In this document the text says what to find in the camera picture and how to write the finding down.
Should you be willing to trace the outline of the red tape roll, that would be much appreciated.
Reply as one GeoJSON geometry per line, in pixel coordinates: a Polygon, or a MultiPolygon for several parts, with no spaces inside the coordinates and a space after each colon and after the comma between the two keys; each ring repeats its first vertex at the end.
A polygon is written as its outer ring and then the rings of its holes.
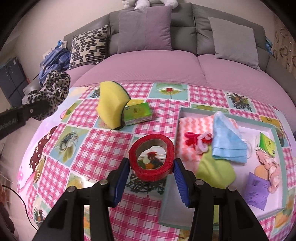
{"type": "Polygon", "coordinates": [[[128,158],[138,179],[156,182],[172,173],[174,144],[165,135],[143,136],[132,144],[128,158]]]}

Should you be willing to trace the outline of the red pink pipe-cleaner flower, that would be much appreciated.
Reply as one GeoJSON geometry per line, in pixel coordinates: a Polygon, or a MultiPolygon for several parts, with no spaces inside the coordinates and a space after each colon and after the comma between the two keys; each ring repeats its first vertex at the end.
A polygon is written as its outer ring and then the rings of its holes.
{"type": "Polygon", "coordinates": [[[186,132],[184,137],[186,138],[185,144],[188,147],[193,148],[198,155],[208,152],[208,147],[212,144],[213,140],[212,134],[210,132],[186,132]]]}

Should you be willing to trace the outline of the leopard print scrunchie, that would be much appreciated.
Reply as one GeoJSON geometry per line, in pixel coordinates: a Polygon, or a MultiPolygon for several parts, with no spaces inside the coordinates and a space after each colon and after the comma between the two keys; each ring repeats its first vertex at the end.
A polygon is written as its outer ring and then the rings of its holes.
{"type": "Polygon", "coordinates": [[[42,121],[54,114],[58,106],[69,94],[71,77],[66,72],[51,70],[41,84],[40,90],[32,90],[27,95],[26,104],[37,103],[41,113],[35,114],[32,118],[42,121]]]}

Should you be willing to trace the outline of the light blue face mask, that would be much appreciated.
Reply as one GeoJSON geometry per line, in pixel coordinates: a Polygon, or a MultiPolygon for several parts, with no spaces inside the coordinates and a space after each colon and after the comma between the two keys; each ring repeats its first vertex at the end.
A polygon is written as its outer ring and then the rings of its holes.
{"type": "Polygon", "coordinates": [[[212,157],[246,164],[247,144],[230,118],[218,111],[214,114],[212,157]]]}

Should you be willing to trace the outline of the green tissue pack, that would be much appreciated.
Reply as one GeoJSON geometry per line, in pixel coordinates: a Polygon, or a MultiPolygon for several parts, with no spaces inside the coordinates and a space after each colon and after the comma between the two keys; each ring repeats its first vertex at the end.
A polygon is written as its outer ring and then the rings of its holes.
{"type": "Polygon", "coordinates": [[[152,110],[147,102],[125,107],[123,121],[126,126],[135,125],[152,120],[152,110]]]}
{"type": "Polygon", "coordinates": [[[274,158],[276,154],[276,145],[272,139],[260,132],[255,140],[255,150],[261,150],[274,158]]]}

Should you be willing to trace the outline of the yellow green kitchen sponge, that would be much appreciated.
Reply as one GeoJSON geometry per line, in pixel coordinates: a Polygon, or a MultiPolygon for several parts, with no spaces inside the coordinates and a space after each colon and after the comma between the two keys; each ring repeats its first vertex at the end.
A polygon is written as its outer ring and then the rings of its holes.
{"type": "Polygon", "coordinates": [[[120,130],[123,127],[123,110],[130,100],[130,95],[119,83],[104,81],[100,83],[100,96],[96,111],[110,129],[120,130]]]}

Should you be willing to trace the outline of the lime green cloth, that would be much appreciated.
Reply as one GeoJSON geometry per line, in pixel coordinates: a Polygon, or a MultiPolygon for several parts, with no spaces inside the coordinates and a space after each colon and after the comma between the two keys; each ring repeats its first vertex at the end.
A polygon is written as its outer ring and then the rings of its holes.
{"type": "Polygon", "coordinates": [[[226,189],[236,179],[230,162],[225,159],[214,159],[212,148],[203,153],[196,172],[196,177],[207,182],[211,187],[226,189]]]}

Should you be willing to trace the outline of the dark cabinet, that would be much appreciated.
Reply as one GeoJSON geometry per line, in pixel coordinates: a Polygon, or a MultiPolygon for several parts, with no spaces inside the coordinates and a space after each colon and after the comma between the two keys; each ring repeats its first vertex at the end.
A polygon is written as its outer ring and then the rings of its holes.
{"type": "Polygon", "coordinates": [[[12,107],[22,104],[23,89],[29,84],[17,57],[1,66],[1,89],[12,107]]]}

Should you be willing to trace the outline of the pink plaid picture tablecloth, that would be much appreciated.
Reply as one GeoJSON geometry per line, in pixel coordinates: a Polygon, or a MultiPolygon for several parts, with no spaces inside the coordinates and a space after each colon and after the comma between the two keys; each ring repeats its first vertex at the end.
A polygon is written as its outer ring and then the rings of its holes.
{"type": "Polygon", "coordinates": [[[270,240],[283,240],[295,222],[295,161],[291,139],[279,119],[280,111],[271,104],[235,92],[209,87],[166,83],[125,83],[130,104],[147,102],[152,120],[111,130],[99,117],[99,87],[73,87],[58,110],[46,118],[35,133],[20,166],[17,186],[28,216],[40,226],[67,187],[91,186],[106,178],[128,156],[132,144],[142,136],[161,134],[176,143],[181,108],[221,111],[244,120],[275,127],[280,140],[286,174],[279,191],[268,202],[281,211],[269,214],[261,225],[270,240]]]}

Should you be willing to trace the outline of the purple printed packet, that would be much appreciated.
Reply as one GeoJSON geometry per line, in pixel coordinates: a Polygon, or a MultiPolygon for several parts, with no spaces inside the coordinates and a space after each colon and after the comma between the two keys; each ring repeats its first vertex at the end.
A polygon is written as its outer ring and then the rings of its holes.
{"type": "Polygon", "coordinates": [[[269,195],[269,187],[270,183],[268,180],[249,172],[243,198],[248,205],[264,210],[269,195]]]}

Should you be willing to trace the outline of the blue crumpled clothing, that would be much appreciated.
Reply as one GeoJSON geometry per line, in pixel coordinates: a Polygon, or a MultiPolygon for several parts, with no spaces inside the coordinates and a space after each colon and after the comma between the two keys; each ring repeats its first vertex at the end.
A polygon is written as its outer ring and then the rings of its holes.
{"type": "Polygon", "coordinates": [[[59,40],[57,46],[45,56],[40,64],[41,70],[38,75],[40,84],[43,84],[51,70],[63,72],[69,68],[71,51],[64,48],[64,42],[59,40]]]}

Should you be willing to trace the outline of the pink fluffy scrunchie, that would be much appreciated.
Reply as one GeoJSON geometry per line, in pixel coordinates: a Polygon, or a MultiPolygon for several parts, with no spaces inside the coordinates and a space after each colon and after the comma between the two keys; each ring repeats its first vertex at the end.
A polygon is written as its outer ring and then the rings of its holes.
{"type": "Polygon", "coordinates": [[[255,168],[255,176],[269,181],[269,193],[276,192],[282,180],[280,165],[262,150],[257,150],[256,156],[260,165],[255,168]]]}

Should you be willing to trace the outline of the grey square cushion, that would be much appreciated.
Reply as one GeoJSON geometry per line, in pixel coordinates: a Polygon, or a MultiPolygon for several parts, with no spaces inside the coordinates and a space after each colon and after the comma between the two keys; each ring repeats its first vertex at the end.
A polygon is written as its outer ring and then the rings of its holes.
{"type": "Polygon", "coordinates": [[[260,69],[252,28],[214,17],[208,20],[213,32],[215,58],[260,69]]]}

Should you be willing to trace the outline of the mauve square cushion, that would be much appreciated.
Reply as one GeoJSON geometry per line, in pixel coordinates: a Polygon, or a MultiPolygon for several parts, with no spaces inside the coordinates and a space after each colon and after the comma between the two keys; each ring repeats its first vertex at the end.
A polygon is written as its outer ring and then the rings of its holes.
{"type": "Polygon", "coordinates": [[[142,50],[171,50],[171,6],[120,11],[118,54],[142,50]]]}

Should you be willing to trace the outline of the white plush toy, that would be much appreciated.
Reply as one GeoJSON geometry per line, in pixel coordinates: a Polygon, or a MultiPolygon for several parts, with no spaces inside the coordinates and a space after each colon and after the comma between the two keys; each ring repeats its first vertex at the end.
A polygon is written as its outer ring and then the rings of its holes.
{"type": "Polygon", "coordinates": [[[141,9],[141,8],[148,8],[151,4],[158,4],[163,3],[165,6],[171,6],[175,9],[179,3],[177,0],[159,0],[159,1],[149,1],[149,0],[124,0],[121,1],[124,8],[134,8],[134,9],[141,9]]]}

